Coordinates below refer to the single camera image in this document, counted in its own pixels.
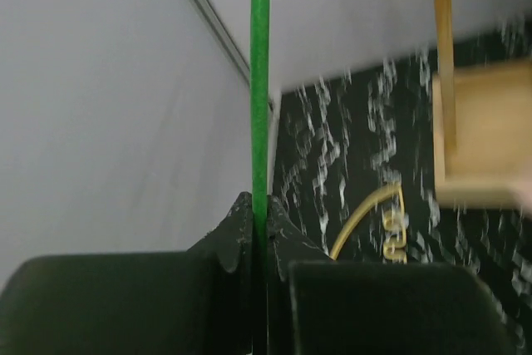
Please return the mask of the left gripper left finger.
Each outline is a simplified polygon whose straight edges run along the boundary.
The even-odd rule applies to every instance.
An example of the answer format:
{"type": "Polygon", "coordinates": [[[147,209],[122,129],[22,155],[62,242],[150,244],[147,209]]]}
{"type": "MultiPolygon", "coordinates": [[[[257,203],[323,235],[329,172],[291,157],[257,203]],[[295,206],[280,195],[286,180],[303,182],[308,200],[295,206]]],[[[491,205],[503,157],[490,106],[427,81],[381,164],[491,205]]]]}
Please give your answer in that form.
{"type": "Polygon", "coordinates": [[[1,293],[4,354],[248,354],[251,196],[186,251],[47,255],[1,293]]]}

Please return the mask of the green hanger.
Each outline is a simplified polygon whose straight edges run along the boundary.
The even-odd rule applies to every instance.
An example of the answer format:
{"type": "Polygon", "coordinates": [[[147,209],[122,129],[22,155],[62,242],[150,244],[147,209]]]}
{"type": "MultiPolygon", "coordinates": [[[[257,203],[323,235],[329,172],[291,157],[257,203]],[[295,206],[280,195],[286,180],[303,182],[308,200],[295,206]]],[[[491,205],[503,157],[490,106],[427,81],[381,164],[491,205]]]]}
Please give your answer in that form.
{"type": "Polygon", "coordinates": [[[250,122],[253,211],[253,354],[268,352],[267,215],[269,111],[269,0],[251,0],[250,122]]]}

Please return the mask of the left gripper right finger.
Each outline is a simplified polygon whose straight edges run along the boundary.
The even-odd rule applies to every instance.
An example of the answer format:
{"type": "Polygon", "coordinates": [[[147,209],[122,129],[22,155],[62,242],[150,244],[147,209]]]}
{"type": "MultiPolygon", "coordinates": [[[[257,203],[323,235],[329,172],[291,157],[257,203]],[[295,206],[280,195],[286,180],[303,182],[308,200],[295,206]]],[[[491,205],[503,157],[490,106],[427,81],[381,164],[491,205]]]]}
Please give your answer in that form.
{"type": "Polygon", "coordinates": [[[487,286],[443,263],[334,261],[268,200],[272,354],[516,354],[487,286]]]}

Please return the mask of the cream wavy hanger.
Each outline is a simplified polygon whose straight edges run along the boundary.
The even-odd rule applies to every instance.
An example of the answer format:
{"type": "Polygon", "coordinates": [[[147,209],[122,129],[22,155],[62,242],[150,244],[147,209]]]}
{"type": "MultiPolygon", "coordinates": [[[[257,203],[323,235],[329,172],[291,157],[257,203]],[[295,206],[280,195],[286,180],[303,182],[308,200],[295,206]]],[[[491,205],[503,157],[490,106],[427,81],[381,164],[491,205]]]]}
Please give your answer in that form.
{"type": "Polygon", "coordinates": [[[401,183],[394,182],[374,190],[351,214],[338,234],[332,249],[330,259],[337,259],[344,244],[363,218],[379,204],[398,198],[398,206],[382,211],[382,228],[387,237],[382,243],[382,256],[393,263],[407,263],[406,244],[406,207],[401,183]]]}

